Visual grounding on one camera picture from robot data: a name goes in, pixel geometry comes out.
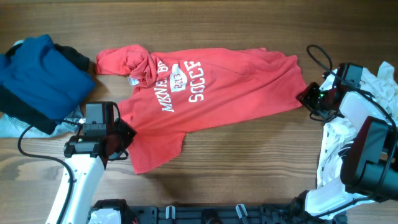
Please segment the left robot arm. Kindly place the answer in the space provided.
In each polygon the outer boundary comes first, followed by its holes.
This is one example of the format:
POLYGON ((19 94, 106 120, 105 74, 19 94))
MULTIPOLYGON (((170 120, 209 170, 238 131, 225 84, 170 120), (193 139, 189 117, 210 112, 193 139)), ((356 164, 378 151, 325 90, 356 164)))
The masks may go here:
POLYGON ((88 103, 82 130, 65 143, 66 167, 47 223, 86 223, 108 162, 126 160, 136 135, 112 101, 88 103))

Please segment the red printed t-shirt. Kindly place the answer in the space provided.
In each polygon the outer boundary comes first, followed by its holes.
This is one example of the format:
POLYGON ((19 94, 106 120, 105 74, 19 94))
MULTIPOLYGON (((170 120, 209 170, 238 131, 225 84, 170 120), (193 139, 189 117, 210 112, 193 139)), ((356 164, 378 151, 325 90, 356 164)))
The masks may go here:
POLYGON ((129 153, 137 174, 179 156, 187 133, 299 108, 306 87, 295 55, 265 48, 149 52, 129 45, 102 50, 95 69, 132 82, 132 95, 118 106, 136 131, 129 153))

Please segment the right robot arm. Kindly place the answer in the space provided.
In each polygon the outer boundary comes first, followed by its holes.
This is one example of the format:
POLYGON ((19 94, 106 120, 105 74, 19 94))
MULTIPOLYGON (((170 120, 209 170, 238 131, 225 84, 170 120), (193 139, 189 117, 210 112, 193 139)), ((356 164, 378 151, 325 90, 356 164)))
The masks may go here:
POLYGON ((297 95, 323 122, 317 187, 286 208, 296 223, 339 223, 357 205, 397 199, 397 83, 384 62, 373 75, 342 63, 297 95))

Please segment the white printed t-shirt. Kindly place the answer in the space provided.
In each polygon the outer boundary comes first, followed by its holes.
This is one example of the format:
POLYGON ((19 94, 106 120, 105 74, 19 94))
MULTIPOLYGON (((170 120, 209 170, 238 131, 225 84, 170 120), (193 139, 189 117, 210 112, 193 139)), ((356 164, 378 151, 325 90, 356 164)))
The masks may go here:
MULTIPOLYGON (((383 62, 377 75, 363 69, 360 89, 375 96, 374 101, 381 105, 397 121, 397 83, 394 81, 394 67, 383 62)), ((340 175, 342 158, 338 153, 353 142, 358 130, 347 118, 335 118, 323 126, 323 138, 317 168, 317 188, 323 187, 340 175)))

